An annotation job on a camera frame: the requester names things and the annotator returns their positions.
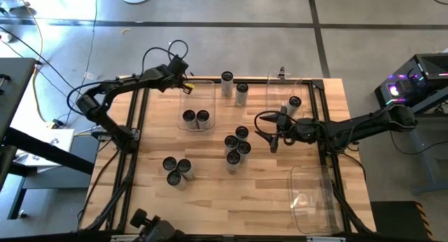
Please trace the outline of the grey metal stand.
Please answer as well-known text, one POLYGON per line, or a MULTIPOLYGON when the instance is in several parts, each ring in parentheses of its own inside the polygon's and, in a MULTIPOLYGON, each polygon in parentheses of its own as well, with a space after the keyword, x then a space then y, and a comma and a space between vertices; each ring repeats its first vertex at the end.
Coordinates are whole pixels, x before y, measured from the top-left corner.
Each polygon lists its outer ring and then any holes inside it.
MULTIPOLYGON (((439 106, 448 99, 448 87, 430 95, 423 101, 417 103, 412 107, 412 112, 416 119, 420 118, 448 118, 448 114, 435 114, 426 113, 431 108, 439 106)), ((410 132, 410 138, 416 151, 416 156, 424 169, 424 175, 426 176, 426 184, 422 186, 416 186, 412 188, 414 194, 423 194, 427 192, 435 192, 439 190, 448 190, 448 179, 438 179, 440 168, 438 159, 431 157, 428 154, 430 150, 429 145, 425 145, 421 140, 419 132, 415 129, 410 132)))

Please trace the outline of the black desk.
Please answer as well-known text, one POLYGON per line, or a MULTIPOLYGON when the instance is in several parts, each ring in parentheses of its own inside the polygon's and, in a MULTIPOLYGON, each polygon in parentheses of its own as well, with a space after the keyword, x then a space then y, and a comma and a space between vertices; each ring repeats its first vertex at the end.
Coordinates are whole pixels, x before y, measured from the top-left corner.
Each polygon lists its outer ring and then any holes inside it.
POLYGON ((19 218, 27 190, 87 187, 96 157, 95 144, 83 147, 82 141, 77 140, 67 152, 10 126, 36 63, 34 58, 0 58, 0 189, 7 175, 22 178, 7 216, 9 220, 19 218), (38 173, 35 167, 14 162, 17 150, 59 166, 38 173))

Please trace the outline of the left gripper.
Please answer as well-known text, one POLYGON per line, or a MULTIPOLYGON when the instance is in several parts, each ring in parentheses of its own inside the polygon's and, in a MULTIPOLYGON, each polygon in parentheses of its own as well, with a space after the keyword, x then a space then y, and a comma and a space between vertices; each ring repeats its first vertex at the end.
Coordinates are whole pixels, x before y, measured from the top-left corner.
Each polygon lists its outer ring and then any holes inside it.
POLYGON ((187 87, 184 73, 189 65, 180 57, 173 57, 170 63, 161 67, 164 78, 160 81, 161 91, 169 88, 180 88, 185 94, 191 94, 194 89, 187 87))

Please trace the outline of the clear plastic bin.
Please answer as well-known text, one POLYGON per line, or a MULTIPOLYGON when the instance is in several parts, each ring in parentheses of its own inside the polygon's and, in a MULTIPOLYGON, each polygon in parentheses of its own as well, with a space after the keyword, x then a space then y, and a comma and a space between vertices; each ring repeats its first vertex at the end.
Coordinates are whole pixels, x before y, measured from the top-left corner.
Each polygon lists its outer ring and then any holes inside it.
POLYGON ((294 119, 303 118, 303 95, 302 95, 302 77, 296 73, 286 72, 285 78, 277 76, 279 71, 270 71, 267 74, 266 86, 266 109, 268 111, 279 111, 291 96, 300 97, 302 105, 296 112, 294 119))
POLYGON ((306 235, 331 235, 344 230, 342 211, 327 166, 294 166, 288 174, 292 220, 306 235))
POLYGON ((215 127, 216 123, 216 90, 215 83, 210 80, 191 80, 192 84, 195 85, 194 90, 191 94, 185 94, 180 92, 180 102, 178 110, 178 128, 185 131, 191 132, 201 132, 209 131, 215 127), (182 114, 186 110, 193 110, 197 114, 200 110, 206 110, 210 113, 210 129, 203 130, 199 129, 186 129, 183 122, 182 114))

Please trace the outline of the white table edge bracket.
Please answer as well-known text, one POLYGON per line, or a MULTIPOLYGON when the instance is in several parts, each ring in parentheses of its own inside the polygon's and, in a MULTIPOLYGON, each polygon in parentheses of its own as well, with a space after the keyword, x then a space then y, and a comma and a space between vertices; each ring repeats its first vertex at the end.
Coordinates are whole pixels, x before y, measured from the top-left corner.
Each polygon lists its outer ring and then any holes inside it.
POLYGON ((307 236, 306 242, 347 242, 343 237, 334 236, 307 236))
POLYGON ((134 242, 137 238, 138 234, 112 235, 110 242, 134 242))

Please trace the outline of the black computer with coloured lights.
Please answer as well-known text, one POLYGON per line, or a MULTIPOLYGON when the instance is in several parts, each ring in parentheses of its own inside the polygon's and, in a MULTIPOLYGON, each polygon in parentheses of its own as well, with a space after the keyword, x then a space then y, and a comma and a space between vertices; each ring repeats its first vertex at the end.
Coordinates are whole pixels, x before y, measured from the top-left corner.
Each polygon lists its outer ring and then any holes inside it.
POLYGON ((448 86, 448 53, 415 54, 381 83, 374 94, 381 108, 412 107, 448 86))

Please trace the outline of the black bulky device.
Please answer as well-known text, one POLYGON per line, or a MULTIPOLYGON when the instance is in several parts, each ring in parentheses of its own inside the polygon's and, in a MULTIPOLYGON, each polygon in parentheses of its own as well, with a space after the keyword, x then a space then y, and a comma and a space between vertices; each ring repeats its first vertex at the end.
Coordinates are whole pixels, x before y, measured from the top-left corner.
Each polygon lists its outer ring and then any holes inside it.
POLYGON ((148 219, 147 212, 140 208, 135 211, 129 223, 137 229, 142 227, 132 242, 183 242, 186 237, 182 231, 157 215, 148 219))

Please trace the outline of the black aluminium table frame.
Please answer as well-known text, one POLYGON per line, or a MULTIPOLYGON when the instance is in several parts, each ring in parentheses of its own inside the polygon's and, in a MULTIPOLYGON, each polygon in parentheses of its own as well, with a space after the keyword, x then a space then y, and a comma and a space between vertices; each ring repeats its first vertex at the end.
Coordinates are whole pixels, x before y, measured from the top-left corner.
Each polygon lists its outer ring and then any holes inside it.
POLYGON ((152 90, 141 131, 129 214, 138 208, 158 215, 187 234, 299 235, 292 220, 288 174, 294 166, 318 166, 316 145, 281 145, 271 153, 253 130, 254 116, 266 108, 266 86, 251 78, 247 104, 216 90, 216 123, 210 131, 178 128, 179 90, 152 90), (249 159, 235 174, 225 168, 224 140, 243 125, 251 130, 249 159), (182 191, 170 186, 162 167, 166 157, 188 159, 194 178, 182 191))

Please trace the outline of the white printed box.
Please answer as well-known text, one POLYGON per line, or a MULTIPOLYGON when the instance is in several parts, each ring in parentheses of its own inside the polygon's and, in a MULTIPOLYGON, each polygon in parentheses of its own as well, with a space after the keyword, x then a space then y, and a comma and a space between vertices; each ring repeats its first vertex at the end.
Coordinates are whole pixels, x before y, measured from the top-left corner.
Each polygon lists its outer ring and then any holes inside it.
MULTIPOLYGON (((59 149, 70 151, 74 138, 73 129, 45 129, 41 131, 33 131, 31 136, 40 141, 49 143, 59 149)), ((37 173, 41 173, 60 166, 60 164, 51 162, 42 157, 30 154, 23 150, 18 150, 15 154, 14 162, 18 164, 36 167, 37 173)))

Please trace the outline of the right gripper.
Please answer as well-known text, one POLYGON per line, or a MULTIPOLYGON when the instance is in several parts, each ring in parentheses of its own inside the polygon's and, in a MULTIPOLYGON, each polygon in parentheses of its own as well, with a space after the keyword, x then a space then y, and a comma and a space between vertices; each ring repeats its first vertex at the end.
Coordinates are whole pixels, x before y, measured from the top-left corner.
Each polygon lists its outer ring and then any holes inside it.
POLYGON ((280 111, 261 115, 259 118, 276 124, 276 131, 274 134, 255 130, 257 135, 270 144, 271 153, 277 152, 279 139, 282 139, 285 145, 293 145, 297 141, 308 144, 316 142, 317 128, 313 120, 310 118, 295 120, 286 113, 285 106, 282 106, 280 111))

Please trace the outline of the black box with hazard stripes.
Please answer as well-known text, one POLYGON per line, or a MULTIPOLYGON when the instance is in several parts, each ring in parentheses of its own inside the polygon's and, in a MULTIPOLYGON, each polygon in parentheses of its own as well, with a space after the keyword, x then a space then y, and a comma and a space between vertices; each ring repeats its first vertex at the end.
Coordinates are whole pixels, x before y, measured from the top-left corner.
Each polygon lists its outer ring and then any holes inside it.
POLYGON ((388 237, 433 241, 423 206, 417 201, 371 201, 377 231, 388 237))

